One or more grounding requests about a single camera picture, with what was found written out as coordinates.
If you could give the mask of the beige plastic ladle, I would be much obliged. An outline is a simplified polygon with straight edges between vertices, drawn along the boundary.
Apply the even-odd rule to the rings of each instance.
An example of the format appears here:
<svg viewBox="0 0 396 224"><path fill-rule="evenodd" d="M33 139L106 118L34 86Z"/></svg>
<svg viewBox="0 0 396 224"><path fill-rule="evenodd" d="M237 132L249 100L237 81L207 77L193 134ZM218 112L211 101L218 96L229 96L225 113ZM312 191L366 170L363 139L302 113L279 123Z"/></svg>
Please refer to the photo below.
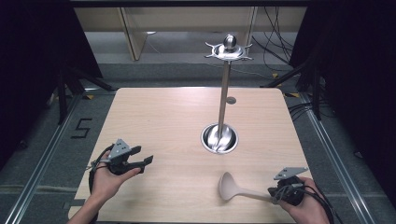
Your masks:
<svg viewBox="0 0 396 224"><path fill-rule="evenodd" d="M271 196L267 193L239 187L233 176L228 172L224 173L219 179L218 191L219 196L223 201L230 201L235 196L244 196L268 203L272 202Z"/></svg>

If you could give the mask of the light wooden cabinet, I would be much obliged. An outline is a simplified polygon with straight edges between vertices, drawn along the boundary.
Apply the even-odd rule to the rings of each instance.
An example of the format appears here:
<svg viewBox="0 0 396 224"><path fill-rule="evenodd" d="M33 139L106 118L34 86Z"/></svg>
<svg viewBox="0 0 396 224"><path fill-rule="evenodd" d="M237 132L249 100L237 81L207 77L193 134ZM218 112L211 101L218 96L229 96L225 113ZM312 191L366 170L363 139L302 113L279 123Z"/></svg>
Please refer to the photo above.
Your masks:
<svg viewBox="0 0 396 224"><path fill-rule="evenodd" d="M123 32L140 59L149 32L235 32L247 45L255 32L297 32L305 7L77 7L85 32Z"/></svg>

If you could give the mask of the black tripod stand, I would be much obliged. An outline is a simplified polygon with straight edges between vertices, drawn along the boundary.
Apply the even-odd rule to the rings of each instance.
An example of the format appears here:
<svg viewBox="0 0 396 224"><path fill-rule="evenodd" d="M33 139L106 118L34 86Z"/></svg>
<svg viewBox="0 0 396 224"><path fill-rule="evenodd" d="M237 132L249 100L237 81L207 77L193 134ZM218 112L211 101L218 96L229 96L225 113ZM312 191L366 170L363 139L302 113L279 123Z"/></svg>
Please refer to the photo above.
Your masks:
<svg viewBox="0 0 396 224"><path fill-rule="evenodd" d="M116 88L106 84L104 81L99 80L97 77L90 76L76 67L66 65L62 66L57 76L57 90L60 108L59 124L62 124L68 115L66 89L69 89L73 95L81 95L85 92L85 89L80 82L81 79L85 79L106 91L116 90Z"/></svg>
<svg viewBox="0 0 396 224"><path fill-rule="evenodd" d="M313 112L317 120L321 120L319 111L320 74L318 67L313 63L306 61L296 66L281 78L276 78L269 84L264 85L264 88L274 88L298 74L300 74L300 77L297 81L296 89L298 91L307 91L309 87L312 88Z"/></svg>

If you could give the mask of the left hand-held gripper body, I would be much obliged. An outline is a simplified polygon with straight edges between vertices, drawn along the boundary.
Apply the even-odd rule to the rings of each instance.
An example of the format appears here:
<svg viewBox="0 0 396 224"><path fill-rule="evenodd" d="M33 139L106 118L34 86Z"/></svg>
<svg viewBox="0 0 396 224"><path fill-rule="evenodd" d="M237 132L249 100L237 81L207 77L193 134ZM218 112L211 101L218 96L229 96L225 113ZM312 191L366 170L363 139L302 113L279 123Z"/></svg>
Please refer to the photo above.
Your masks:
<svg viewBox="0 0 396 224"><path fill-rule="evenodd" d="M129 147L122 139L118 139L111 148L108 155L109 163L107 164L109 171L114 175L123 175L128 171L133 170L129 166L129 158L131 147ZM139 168L140 174L144 173L145 167Z"/></svg>

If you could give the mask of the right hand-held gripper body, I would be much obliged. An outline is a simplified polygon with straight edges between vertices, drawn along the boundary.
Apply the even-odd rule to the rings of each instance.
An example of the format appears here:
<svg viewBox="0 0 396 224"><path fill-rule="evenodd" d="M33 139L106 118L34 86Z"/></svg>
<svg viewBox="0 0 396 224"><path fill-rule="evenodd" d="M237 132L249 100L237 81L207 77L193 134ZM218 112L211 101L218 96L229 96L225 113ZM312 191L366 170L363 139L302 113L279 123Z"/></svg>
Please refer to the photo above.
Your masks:
<svg viewBox="0 0 396 224"><path fill-rule="evenodd" d="M307 170L307 167L284 167L274 177L274 180L277 181L275 188L279 188L279 192L275 196L270 196L277 197L291 205L300 204L304 198L304 182L298 175Z"/></svg>

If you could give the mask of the steel utensil hanging rack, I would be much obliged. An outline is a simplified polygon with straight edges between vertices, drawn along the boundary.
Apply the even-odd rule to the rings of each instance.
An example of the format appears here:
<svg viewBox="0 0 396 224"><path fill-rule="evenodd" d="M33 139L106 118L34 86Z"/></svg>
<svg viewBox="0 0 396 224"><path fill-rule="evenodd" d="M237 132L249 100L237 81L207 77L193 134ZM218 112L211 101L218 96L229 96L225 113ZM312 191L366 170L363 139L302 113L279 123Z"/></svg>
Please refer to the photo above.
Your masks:
<svg viewBox="0 0 396 224"><path fill-rule="evenodd" d="M216 58L223 61L223 75L219 102L219 119L217 123L206 126L201 134L201 142L206 150L214 154L226 154L235 149L238 135L234 128L225 123L228 89L232 62L249 60L247 49L250 45L240 46L234 35L226 35L217 45L206 43L211 48L207 58Z"/></svg>

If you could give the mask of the person's left hand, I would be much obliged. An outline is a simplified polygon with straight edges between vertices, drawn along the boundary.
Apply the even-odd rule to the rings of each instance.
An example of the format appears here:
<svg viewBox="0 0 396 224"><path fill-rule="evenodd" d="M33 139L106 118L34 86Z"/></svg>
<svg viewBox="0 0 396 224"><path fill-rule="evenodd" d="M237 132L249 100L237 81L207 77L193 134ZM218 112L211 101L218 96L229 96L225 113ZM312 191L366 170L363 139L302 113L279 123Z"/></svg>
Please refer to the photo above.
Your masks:
<svg viewBox="0 0 396 224"><path fill-rule="evenodd" d="M108 170L107 165L101 161L94 174L92 193L89 200L104 204L116 195L125 181L138 175L140 171L140 168L134 168L125 174L114 175Z"/></svg>

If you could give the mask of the metal floor rail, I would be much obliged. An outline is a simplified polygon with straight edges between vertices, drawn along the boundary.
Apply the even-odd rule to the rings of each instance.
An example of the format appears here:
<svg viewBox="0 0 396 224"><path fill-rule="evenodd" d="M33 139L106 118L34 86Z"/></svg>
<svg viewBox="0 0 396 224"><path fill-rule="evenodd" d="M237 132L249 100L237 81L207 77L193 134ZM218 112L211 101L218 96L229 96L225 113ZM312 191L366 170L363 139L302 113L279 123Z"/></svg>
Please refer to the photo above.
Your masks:
<svg viewBox="0 0 396 224"><path fill-rule="evenodd" d="M46 172L50 160L53 157L54 151L56 147L59 145L65 129L78 105L81 100L82 95L77 94L72 97L70 100L69 105L66 107L66 115L64 119L61 121L60 124L57 125L54 134L51 136L49 143L47 144L43 154L40 157L35 169L33 170L30 178L28 179L27 183L21 190L17 201L14 203L12 208L10 209L9 214L7 215L7 219L4 224L20 224L21 219L23 218L27 207L29 206L32 198L35 194L35 190L43 176Z"/></svg>
<svg viewBox="0 0 396 224"><path fill-rule="evenodd" d="M320 142L324 146L324 150L326 151L332 167L344 191L346 192L346 196L348 197L359 221L361 224L375 224L375 219L369 211L366 201L362 197L360 190L342 162L322 122L317 119L317 116L311 110L307 112L307 115L315 129L315 132L317 133Z"/></svg>

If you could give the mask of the black curtain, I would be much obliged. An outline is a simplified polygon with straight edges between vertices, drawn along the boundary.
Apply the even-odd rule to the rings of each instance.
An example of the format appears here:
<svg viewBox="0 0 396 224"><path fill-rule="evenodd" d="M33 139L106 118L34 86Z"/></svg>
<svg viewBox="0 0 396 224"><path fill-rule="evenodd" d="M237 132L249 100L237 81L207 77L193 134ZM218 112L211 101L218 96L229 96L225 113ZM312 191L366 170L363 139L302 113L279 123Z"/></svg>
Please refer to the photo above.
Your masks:
<svg viewBox="0 0 396 224"><path fill-rule="evenodd" d="M0 0L0 170L66 67L102 75L70 0Z"/></svg>
<svg viewBox="0 0 396 224"><path fill-rule="evenodd" d="M290 63L320 45L332 108L396 208L396 0L308 0Z"/></svg>

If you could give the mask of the person's right hand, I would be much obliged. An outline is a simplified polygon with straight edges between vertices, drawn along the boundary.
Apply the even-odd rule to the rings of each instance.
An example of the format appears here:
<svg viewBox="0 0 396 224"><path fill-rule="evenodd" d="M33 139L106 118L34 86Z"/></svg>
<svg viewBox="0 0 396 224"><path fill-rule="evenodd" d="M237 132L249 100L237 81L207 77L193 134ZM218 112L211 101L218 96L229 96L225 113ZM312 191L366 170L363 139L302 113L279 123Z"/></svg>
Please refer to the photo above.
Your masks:
<svg viewBox="0 0 396 224"><path fill-rule="evenodd" d="M296 206L284 201L279 201L278 204L297 224L330 224L324 207L314 198L314 195L323 198L314 180L304 176L300 179L304 182L304 189L313 195L305 194L303 200Z"/></svg>

